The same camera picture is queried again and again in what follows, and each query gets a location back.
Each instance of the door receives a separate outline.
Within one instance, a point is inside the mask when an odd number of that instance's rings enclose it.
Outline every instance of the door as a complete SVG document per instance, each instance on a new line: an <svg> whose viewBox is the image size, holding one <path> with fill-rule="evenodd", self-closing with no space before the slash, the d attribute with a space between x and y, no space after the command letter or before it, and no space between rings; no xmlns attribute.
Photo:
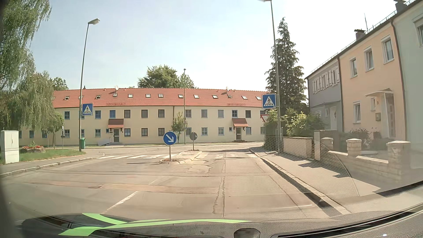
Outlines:
<svg viewBox="0 0 423 238"><path fill-rule="evenodd" d="M331 107L330 108L330 129L331 130L336 130L337 129L337 125L336 125L336 107Z"/></svg>
<svg viewBox="0 0 423 238"><path fill-rule="evenodd" d="M119 142L119 129L113 129L113 142Z"/></svg>
<svg viewBox="0 0 423 238"><path fill-rule="evenodd" d="M241 140L241 128L240 127L236 127L235 128L236 131L236 139L237 140Z"/></svg>

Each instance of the road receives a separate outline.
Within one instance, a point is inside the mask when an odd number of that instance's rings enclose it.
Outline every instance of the road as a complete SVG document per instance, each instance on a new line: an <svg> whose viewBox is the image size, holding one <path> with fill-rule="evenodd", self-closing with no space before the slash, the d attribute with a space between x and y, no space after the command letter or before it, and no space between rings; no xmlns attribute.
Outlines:
<svg viewBox="0 0 423 238"><path fill-rule="evenodd" d="M258 145L197 146L196 160L179 165L158 164L168 147L95 149L105 155L6 177L3 189L15 220L82 212L136 220L328 217L249 152Z"/></svg>

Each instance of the pedestrian crossing sign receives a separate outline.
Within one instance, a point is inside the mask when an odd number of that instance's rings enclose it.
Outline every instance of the pedestrian crossing sign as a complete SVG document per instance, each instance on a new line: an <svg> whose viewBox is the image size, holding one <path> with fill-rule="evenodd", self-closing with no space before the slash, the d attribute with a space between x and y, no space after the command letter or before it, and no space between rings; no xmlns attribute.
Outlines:
<svg viewBox="0 0 423 238"><path fill-rule="evenodd" d="M93 104L92 103L82 104L82 115L83 116L92 116L93 115Z"/></svg>
<svg viewBox="0 0 423 238"><path fill-rule="evenodd" d="M261 96L263 109L276 108L276 94L264 94Z"/></svg>

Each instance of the grass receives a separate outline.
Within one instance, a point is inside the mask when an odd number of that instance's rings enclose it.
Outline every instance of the grass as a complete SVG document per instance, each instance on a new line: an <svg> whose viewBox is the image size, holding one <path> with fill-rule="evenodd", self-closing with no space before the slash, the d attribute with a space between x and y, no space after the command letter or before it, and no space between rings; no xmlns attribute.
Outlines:
<svg viewBox="0 0 423 238"><path fill-rule="evenodd" d="M19 161L39 161L59 157L83 155L85 152L70 149L47 149L45 153L23 153L19 154Z"/></svg>

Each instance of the drainpipe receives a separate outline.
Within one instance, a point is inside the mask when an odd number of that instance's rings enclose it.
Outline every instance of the drainpipe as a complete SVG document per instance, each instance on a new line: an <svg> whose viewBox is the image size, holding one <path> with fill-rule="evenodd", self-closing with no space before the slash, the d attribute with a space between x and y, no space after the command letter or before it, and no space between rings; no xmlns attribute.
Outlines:
<svg viewBox="0 0 423 238"><path fill-rule="evenodd" d="M403 73L402 73L401 56L399 54L399 44L398 44L398 38L397 38L395 26L394 26L394 19L391 19L390 20L390 23L391 23L391 26L392 26L392 28L394 30L395 45L397 47L398 62L399 62L399 71L400 71L400 74L401 74L402 101L404 103L404 129L405 129L405 138L404 138L404 140L407 141L407 108L406 108L406 103L405 103L404 76L403 76Z"/></svg>

